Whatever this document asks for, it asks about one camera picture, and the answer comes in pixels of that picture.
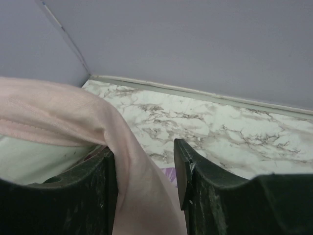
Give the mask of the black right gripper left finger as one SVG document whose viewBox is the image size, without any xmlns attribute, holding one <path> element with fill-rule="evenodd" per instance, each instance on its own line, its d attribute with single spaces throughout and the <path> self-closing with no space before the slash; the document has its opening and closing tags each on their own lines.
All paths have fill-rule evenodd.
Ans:
<svg viewBox="0 0 313 235">
<path fill-rule="evenodd" d="M 114 154 L 105 147 L 42 184 L 1 180 L 2 235 L 111 235 L 117 202 Z"/>
</svg>

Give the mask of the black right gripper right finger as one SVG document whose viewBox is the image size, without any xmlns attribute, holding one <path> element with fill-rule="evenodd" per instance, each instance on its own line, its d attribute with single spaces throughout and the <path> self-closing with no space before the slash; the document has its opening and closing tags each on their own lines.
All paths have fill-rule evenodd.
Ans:
<svg viewBox="0 0 313 235">
<path fill-rule="evenodd" d="M 313 176 L 268 174 L 250 180 L 175 139 L 180 207 L 190 235 L 310 235 Z"/>
</svg>

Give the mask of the pink snowflake pillowcase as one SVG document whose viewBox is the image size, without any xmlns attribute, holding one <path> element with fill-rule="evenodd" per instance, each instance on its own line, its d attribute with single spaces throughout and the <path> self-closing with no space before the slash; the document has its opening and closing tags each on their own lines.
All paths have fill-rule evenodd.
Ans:
<svg viewBox="0 0 313 235">
<path fill-rule="evenodd" d="M 115 235 L 184 235 L 177 189 L 148 157 L 121 114 L 83 89 L 46 81 L 0 79 L 2 135 L 45 144 L 107 146 L 114 154 Z"/>
</svg>

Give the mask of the white pillow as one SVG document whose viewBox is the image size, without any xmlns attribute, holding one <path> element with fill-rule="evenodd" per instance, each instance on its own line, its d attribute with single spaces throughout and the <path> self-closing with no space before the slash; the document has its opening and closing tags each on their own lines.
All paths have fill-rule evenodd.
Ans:
<svg viewBox="0 0 313 235">
<path fill-rule="evenodd" d="M 0 178 L 20 185 L 43 183 L 82 162 L 100 146 L 56 146 L 1 135 Z"/>
</svg>

